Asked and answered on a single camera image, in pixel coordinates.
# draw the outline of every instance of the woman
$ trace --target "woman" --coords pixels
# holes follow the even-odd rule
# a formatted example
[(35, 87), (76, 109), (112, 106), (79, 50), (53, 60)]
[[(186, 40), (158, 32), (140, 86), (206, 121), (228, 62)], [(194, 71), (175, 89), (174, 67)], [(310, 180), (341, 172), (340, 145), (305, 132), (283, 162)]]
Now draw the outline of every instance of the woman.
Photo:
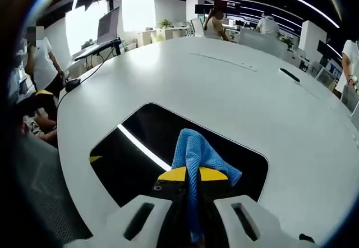
[(36, 44), (36, 47), (31, 43), (27, 47), (25, 72), (31, 76), (37, 90), (45, 89), (58, 98), (63, 89), (64, 73), (52, 53), (49, 40), (37, 40)]
[(220, 22), (223, 19), (223, 11), (219, 8), (214, 8), (210, 10), (209, 16), (204, 23), (204, 30), (207, 38), (211, 39), (221, 39), (229, 41), (223, 25)]
[(345, 84), (354, 90), (354, 84), (359, 77), (359, 34), (348, 39), (343, 48), (342, 66), (343, 72), (333, 93), (341, 98)]

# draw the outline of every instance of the white table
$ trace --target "white table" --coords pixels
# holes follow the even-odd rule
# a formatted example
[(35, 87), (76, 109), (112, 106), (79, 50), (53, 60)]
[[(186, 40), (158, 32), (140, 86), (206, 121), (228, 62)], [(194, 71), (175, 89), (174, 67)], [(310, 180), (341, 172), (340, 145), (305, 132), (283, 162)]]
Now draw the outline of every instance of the white table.
[(63, 174), (94, 235), (119, 207), (93, 171), (90, 151), (148, 102), (264, 154), (269, 172), (259, 203), (295, 238), (304, 233), (323, 244), (356, 198), (359, 132), (349, 110), (327, 88), (258, 50), (186, 37), (106, 61), (59, 107)]

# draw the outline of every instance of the desk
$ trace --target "desk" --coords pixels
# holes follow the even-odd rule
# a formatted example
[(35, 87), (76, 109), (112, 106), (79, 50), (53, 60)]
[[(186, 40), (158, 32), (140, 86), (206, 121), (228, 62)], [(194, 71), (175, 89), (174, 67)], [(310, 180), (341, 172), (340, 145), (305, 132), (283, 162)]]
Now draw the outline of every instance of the desk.
[(359, 131), (327, 88), (259, 50), (186, 37), (106, 61), (58, 109), (63, 174), (94, 235), (119, 207), (93, 171), (90, 151), (148, 102), (264, 154), (269, 171), (259, 204), (295, 238), (305, 233), (323, 244), (356, 199)]

